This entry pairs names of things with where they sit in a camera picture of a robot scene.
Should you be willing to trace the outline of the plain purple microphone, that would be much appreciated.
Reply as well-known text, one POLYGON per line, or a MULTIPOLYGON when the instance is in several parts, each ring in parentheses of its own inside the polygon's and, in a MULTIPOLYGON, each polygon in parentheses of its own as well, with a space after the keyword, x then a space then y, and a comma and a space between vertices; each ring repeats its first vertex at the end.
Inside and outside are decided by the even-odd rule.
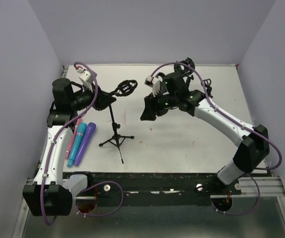
POLYGON ((83 136, 83 139, 82 139, 82 142, 81 142, 81 145, 79 147, 79 150, 77 152, 77 155, 75 157, 75 160, 74 160, 74 166, 79 166, 80 163, 82 162, 82 159, 85 155, 85 152, 87 150, 87 147, 94 135, 96 131, 96 124, 93 123, 93 122, 90 122, 87 127, 86 127, 86 131, 85 131, 85 134, 83 136))

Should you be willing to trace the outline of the black shock-mount desk stand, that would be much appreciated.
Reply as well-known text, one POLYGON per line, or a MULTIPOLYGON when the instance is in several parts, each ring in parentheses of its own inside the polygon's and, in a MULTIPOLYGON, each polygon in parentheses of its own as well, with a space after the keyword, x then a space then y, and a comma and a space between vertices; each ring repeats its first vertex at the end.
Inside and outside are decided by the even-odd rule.
POLYGON ((193 71, 186 66, 195 69, 195 64, 191 58, 186 58, 185 60, 180 61, 180 64, 174 64, 173 68, 175 72, 180 72, 183 77, 186 78, 186 84, 187 86, 190 86, 190 82, 194 79, 192 75, 193 71))

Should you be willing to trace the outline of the pink microphone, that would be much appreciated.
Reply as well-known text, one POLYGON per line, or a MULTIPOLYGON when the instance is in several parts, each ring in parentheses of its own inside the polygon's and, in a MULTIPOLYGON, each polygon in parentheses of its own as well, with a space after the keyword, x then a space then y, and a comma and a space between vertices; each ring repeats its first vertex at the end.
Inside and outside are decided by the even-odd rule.
POLYGON ((69 154, 71 152, 71 149, 72 149, 72 146, 73 146, 73 143, 74 143, 74 140, 75 140, 75 137, 76 137, 76 133, 77 133, 77 129, 80 125, 80 123, 82 122, 82 119, 79 118, 77 121, 76 121, 76 125, 75 125, 75 128, 74 128, 74 131, 73 131, 73 135, 72 135, 72 138, 68 144, 68 147, 67 147, 67 151, 66 151, 66 155, 65 155, 65 159, 67 160, 68 157, 69 157, 69 154))

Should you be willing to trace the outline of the teal microphone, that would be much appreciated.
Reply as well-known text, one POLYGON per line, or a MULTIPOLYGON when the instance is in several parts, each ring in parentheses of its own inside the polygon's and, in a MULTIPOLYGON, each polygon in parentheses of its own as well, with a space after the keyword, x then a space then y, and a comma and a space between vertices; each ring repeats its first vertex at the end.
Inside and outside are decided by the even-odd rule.
POLYGON ((69 157, 68 157, 67 166, 69 168, 72 167, 72 165, 74 164, 74 160, 76 158, 77 152, 83 140, 86 128, 87 128, 87 124, 84 122, 81 122, 78 126, 78 129, 76 131, 76 136, 75 136, 75 139, 74 139, 74 142, 73 142, 73 145, 72 145, 69 157))

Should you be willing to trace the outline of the black tripod shock-mount stand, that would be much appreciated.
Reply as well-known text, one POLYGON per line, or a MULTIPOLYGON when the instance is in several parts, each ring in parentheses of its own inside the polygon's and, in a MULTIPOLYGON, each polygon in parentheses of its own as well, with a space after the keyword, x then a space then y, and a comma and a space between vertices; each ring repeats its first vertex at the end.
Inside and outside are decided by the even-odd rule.
MULTIPOLYGON (((137 86, 138 86, 138 82, 136 80, 124 80, 121 83, 119 83, 118 86, 113 91, 106 93, 106 95, 110 97, 127 97, 134 92, 137 86)), ((118 129, 120 129, 121 125, 115 122, 111 104, 108 106, 108 108, 109 108, 109 112, 111 116, 112 129, 113 129, 114 134, 112 135, 110 139, 100 143, 99 147, 102 147, 107 143, 110 143, 114 145, 115 147, 117 147, 119 154, 120 154, 121 163, 124 164, 124 160, 122 157, 120 147, 126 139, 134 139, 135 137, 133 135, 123 136, 118 133, 118 129)))

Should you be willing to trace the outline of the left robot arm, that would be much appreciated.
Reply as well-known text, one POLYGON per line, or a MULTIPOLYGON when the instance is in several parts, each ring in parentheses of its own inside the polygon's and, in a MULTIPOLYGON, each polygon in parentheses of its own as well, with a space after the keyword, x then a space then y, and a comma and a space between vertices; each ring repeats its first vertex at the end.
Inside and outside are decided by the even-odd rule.
POLYGON ((39 170, 31 185, 23 188, 33 216, 67 216, 74 198, 80 193, 88 196, 94 184, 87 175, 72 175, 63 180, 63 168, 68 144, 76 131, 77 113, 92 105, 102 111, 116 101, 109 93, 98 89, 98 94, 67 78, 52 83, 54 101, 47 118, 46 146, 39 170))

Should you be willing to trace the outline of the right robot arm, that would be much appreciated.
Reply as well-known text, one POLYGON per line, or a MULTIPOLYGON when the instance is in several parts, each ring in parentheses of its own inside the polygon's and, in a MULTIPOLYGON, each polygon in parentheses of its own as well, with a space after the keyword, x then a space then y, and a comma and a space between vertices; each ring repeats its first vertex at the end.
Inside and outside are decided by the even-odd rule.
POLYGON ((170 109, 178 108, 189 115, 201 119, 230 139, 237 147, 233 159, 218 171, 212 181, 213 191, 224 194, 230 184, 243 174, 251 173, 269 154, 268 130, 259 125, 242 122, 240 119, 220 109, 199 90, 189 90, 187 82, 179 72, 162 74, 162 79, 148 76, 145 85, 152 92, 144 98, 142 121, 154 121, 170 109))

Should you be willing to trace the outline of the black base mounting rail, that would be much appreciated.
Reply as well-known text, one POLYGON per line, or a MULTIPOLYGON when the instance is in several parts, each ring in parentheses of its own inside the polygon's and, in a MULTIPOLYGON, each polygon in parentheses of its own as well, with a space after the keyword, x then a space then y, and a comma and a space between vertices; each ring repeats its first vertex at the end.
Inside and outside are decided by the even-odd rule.
POLYGON ((239 181, 230 185, 206 173, 98 173, 85 172, 88 186, 98 185, 77 195, 79 203, 100 207, 123 206, 209 206, 211 198, 240 195, 239 181))

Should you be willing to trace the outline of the black round-base stand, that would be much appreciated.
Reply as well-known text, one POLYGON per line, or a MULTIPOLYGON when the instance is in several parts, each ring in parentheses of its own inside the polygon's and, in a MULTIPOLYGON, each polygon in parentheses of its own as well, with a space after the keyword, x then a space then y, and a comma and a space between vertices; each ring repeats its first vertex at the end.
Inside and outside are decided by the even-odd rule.
POLYGON ((203 80, 203 83, 204 83, 205 90, 206 90, 208 96, 210 98, 213 98, 213 96, 212 96, 212 87, 211 87, 211 84, 212 84, 211 79, 205 79, 205 80, 203 80))

